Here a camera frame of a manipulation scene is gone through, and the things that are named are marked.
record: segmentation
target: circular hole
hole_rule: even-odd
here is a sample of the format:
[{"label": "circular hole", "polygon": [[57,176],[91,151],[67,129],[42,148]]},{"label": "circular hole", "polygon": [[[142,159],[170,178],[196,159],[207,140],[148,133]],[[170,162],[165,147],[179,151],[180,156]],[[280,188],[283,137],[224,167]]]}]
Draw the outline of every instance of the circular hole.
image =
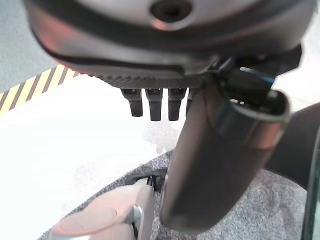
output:
[{"label": "circular hole", "polygon": [[162,0],[152,5],[152,15],[165,23],[174,23],[186,18],[192,10],[192,6],[185,0]]}]

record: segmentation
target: speckled gray mat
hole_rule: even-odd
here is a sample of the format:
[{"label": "speckled gray mat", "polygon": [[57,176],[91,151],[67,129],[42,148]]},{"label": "speckled gray mat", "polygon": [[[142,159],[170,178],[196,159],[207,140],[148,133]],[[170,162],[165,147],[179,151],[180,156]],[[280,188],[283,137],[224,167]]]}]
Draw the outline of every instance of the speckled gray mat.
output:
[{"label": "speckled gray mat", "polygon": [[[172,151],[142,165],[106,186],[72,213],[84,209],[94,198],[124,185],[126,176],[165,168]],[[292,181],[262,170],[237,205],[209,231],[189,236],[160,225],[156,194],[156,218],[151,240],[300,240],[307,192]],[[39,240],[48,239],[49,230]]]}]

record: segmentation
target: white floor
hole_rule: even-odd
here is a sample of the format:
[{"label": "white floor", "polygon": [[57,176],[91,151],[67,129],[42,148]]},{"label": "white floor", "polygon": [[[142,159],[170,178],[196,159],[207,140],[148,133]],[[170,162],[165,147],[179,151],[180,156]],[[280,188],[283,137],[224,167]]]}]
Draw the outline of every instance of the white floor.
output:
[{"label": "white floor", "polygon": [[[320,18],[305,37],[301,67],[274,85],[294,111],[320,102]],[[184,123],[133,118],[120,91],[85,75],[0,117],[3,238],[39,237],[60,218],[129,170],[174,148]]]}]

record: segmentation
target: floor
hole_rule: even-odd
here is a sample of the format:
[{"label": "floor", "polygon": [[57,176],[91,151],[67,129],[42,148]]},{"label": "floor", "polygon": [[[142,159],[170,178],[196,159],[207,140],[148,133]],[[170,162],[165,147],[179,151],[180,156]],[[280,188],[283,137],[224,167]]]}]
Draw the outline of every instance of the floor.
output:
[{"label": "floor", "polygon": [[32,36],[22,0],[0,0],[0,93],[57,65]]},{"label": "floor", "polygon": [[[0,7],[0,16],[13,16],[6,20],[12,27],[0,23],[5,56],[0,62],[0,92],[55,65],[25,35],[27,24],[18,21],[24,15],[19,1],[0,0],[3,4],[8,9]],[[15,36],[10,28],[16,29]],[[301,67],[280,76],[274,85],[288,94],[294,111],[320,101],[319,29],[316,15],[304,39]],[[184,107],[180,121],[169,122],[166,104],[163,101],[161,122],[150,122],[148,114],[132,118],[118,89],[80,75],[1,116],[0,206],[7,223],[2,236],[36,239],[102,187],[174,148]],[[143,107],[148,113],[148,105]]]}]

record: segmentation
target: yellow and black hazard tape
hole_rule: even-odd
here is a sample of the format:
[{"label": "yellow and black hazard tape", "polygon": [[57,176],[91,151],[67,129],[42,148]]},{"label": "yellow and black hazard tape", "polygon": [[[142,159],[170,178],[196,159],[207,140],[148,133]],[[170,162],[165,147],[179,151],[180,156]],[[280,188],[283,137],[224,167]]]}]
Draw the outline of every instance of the yellow and black hazard tape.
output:
[{"label": "yellow and black hazard tape", "polygon": [[57,67],[48,69],[6,92],[0,93],[0,115],[72,79],[78,74],[79,72],[59,64]]}]

